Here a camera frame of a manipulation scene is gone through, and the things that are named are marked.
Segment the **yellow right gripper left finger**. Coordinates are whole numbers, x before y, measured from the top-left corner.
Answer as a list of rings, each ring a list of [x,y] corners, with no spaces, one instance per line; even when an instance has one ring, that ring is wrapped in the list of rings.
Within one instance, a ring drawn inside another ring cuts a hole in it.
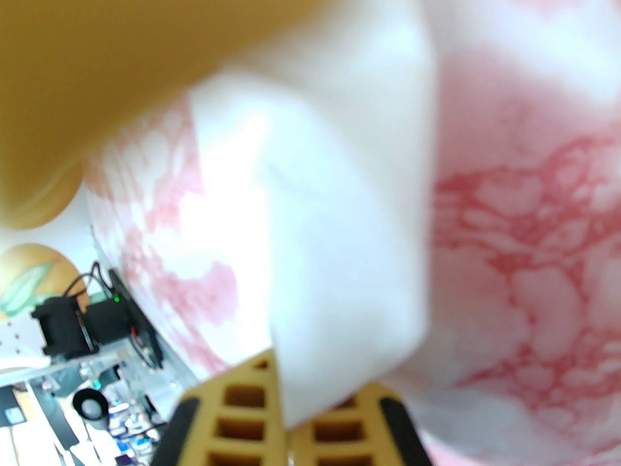
[[[169,466],[284,466],[277,363],[266,350],[184,394],[168,426]]]

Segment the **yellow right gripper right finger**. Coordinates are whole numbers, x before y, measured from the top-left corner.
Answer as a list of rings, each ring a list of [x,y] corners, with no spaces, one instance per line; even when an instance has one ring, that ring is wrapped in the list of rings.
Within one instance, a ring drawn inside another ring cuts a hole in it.
[[[295,466],[430,466],[432,460],[398,395],[364,386],[291,433]]]

